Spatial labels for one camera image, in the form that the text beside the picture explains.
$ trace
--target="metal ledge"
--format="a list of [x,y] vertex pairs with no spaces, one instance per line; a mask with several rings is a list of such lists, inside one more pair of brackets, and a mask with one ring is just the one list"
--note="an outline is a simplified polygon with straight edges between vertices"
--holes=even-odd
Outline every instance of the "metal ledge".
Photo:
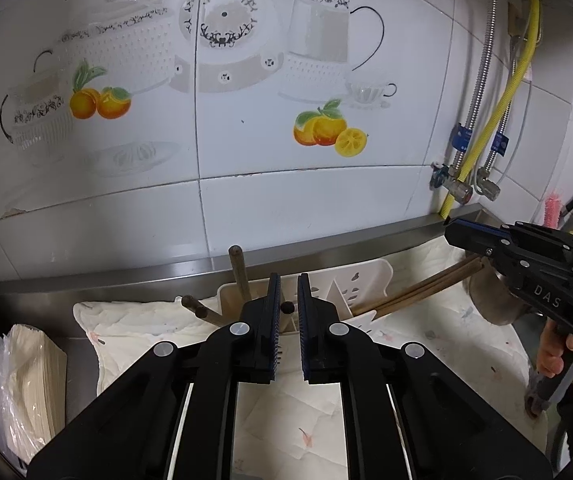
[[[479,204],[459,208],[454,218],[477,219]],[[245,252],[249,280],[271,272],[294,274],[380,258],[444,234],[437,214],[286,246]],[[14,323],[33,325],[49,336],[84,336],[73,318],[80,301],[173,301],[192,294],[208,298],[234,282],[226,256],[143,269],[113,270],[61,278],[0,282],[0,332]]]

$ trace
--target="pink brush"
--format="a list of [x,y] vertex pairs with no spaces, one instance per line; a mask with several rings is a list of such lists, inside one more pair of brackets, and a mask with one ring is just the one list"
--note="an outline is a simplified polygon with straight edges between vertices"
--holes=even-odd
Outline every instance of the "pink brush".
[[562,200],[555,192],[551,193],[544,202],[544,227],[557,229],[559,214],[562,211]]

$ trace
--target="clear plastic wrap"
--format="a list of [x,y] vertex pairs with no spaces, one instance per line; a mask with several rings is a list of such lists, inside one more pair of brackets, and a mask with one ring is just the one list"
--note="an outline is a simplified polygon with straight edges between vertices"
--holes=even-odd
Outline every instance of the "clear plastic wrap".
[[63,427],[66,355],[41,330],[14,325],[0,348],[0,421],[29,463]]

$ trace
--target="white quilted cloth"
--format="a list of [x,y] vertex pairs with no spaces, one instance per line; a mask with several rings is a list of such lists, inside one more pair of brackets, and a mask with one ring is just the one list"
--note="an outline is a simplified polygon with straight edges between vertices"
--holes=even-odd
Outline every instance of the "white quilted cloth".
[[[393,254],[391,288],[418,282],[461,259],[444,238]],[[217,300],[203,300],[218,310]],[[78,303],[75,319],[98,354],[98,393],[162,340],[185,346],[214,329],[179,303]],[[461,284],[369,324],[365,314],[349,321],[371,330],[378,343],[399,348],[419,341],[471,386],[526,438],[546,445],[545,417],[524,413],[529,362],[511,326],[489,324]],[[298,335],[280,338],[282,361],[269,385],[241,384],[236,412],[233,468],[264,480],[347,478],[339,386],[309,385],[301,375]]]

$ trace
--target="blue tag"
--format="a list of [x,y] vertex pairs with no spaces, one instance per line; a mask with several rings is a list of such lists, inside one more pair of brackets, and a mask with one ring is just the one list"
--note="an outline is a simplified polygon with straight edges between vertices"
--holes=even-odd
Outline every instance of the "blue tag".
[[508,137],[506,137],[505,135],[495,134],[495,138],[493,139],[493,145],[490,147],[490,149],[504,156],[506,154],[507,147],[508,147]]
[[469,149],[469,142],[471,142],[471,137],[473,136],[473,132],[470,129],[458,124],[453,129],[453,141],[451,145],[458,151],[458,152],[466,152]]

